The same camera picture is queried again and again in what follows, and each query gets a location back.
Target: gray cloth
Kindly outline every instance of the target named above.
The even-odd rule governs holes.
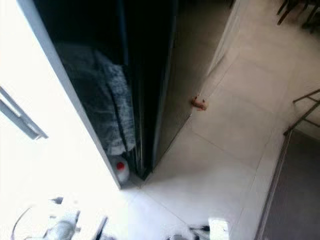
[[[134,115],[122,67],[90,46],[55,47],[105,153],[130,151],[136,145]]]

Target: plastic bottle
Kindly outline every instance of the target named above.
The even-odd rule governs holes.
[[[123,157],[112,157],[112,167],[120,184],[124,184],[129,180],[129,165]]]

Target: red cap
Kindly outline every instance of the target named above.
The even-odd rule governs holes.
[[[123,162],[118,162],[118,163],[116,164],[116,169],[117,169],[117,170],[123,170],[123,169],[125,169],[124,163],[123,163]]]

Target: white object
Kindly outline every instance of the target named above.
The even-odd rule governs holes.
[[[130,176],[130,170],[127,161],[121,156],[116,156],[113,159],[112,165],[119,183],[124,184],[127,182]]]
[[[210,240],[229,240],[228,222],[209,218]]]

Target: wooden chair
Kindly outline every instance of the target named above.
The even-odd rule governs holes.
[[[310,29],[310,33],[312,34],[316,28],[320,27],[320,12],[316,12],[311,21],[304,23],[302,27]]]
[[[284,14],[281,16],[281,18],[279,19],[278,21],[278,25],[280,25],[283,20],[286,18],[286,16],[298,5],[298,4],[301,4],[301,3],[304,3],[304,7],[302,9],[302,11],[306,10],[308,5],[314,5],[311,13],[309,14],[306,22],[304,24],[307,24],[310,19],[313,17],[313,15],[315,14],[316,10],[318,9],[319,7],[319,0],[315,0],[315,1],[310,1],[310,0],[305,0],[305,1],[302,1],[302,0],[284,0],[283,4],[280,6],[278,12],[277,12],[277,15],[279,15],[282,10],[284,9],[284,7],[286,6],[286,10],[284,12]]]

